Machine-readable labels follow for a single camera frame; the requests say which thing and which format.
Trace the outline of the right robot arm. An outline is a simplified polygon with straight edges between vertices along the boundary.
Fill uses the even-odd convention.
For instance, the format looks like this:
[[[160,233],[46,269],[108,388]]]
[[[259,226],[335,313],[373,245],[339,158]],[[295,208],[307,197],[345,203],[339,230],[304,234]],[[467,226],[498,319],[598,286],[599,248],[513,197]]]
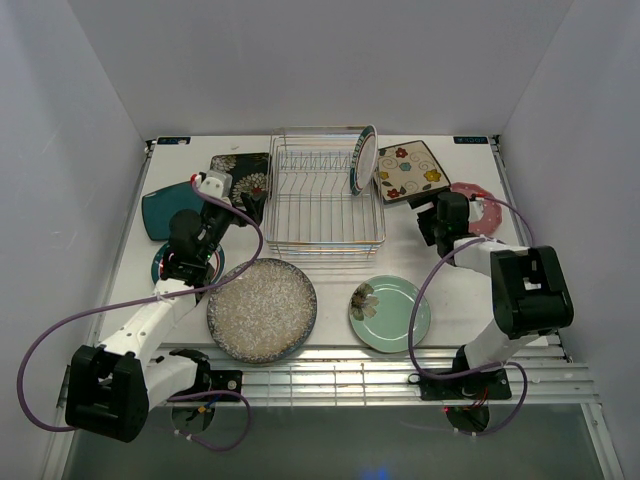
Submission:
[[[411,310],[408,352],[416,373],[433,381],[452,382],[464,397],[474,397],[488,384],[488,375],[504,369],[511,357],[537,338],[571,325],[574,306],[556,251],[551,246],[512,246],[471,231],[476,197],[444,190],[417,208],[420,232],[434,246],[440,260],[421,285]],[[448,373],[433,373],[419,365],[414,352],[414,324],[418,307],[444,265],[482,274],[491,282],[492,320],[471,342],[463,345]]]

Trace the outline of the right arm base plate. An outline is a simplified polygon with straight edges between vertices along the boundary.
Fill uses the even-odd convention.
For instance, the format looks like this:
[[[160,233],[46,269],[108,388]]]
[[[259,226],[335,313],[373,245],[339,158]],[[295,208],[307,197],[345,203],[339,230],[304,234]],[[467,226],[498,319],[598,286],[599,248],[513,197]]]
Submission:
[[[408,377],[408,384],[419,388],[422,400],[509,400],[512,393],[504,369],[475,373],[452,380],[432,380],[418,373]]]

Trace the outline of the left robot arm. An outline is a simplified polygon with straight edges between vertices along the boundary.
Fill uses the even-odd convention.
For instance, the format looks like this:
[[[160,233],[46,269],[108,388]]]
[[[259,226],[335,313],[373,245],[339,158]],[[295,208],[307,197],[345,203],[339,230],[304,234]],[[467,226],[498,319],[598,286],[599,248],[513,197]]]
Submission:
[[[160,356],[156,351],[213,285],[211,260],[229,226],[259,226],[264,201],[247,194],[241,199],[236,212],[206,202],[199,211],[183,209],[171,217],[154,300],[99,345],[82,346],[72,357],[69,426],[130,442],[158,404],[181,395],[197,400],[210,392],[205,354],[177,349]]]

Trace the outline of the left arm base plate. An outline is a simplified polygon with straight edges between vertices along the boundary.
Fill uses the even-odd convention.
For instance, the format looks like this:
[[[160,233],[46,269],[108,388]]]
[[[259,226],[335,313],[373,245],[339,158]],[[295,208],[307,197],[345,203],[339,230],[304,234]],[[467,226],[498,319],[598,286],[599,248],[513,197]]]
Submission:
[[[241,370],[210,370],[200,373],[196,379],[193,393],[214,391],[203,397],[208,404],[218,402],[239,402],[242,392],[243,372]]]

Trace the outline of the cream flower square plate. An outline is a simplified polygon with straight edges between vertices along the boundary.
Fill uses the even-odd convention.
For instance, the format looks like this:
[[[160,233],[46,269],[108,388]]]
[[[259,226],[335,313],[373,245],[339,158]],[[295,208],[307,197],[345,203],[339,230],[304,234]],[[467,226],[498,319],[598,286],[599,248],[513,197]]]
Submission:
[[[435,155],[421,140],[379,148],[374,180],[385,204],[412,200],[451,185]]]

